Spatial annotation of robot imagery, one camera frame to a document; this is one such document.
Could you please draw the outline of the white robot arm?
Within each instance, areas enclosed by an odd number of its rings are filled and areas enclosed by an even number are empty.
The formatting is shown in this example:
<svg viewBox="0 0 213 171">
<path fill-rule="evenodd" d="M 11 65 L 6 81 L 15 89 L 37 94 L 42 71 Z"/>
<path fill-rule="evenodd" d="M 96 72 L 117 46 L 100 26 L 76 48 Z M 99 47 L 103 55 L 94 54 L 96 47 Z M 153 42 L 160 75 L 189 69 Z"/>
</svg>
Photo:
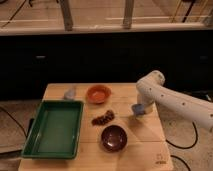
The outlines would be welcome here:
<svg viewBox="0 0 213 171">
<path fill-rule="evenodd" d="M 136 82 L 138 103 L 147 109 L 158 102 L 213 132 L 213 103 L 165 88 L 164 83 L 165 77 L 158 70 L 140 78 Z"/>
</svg>

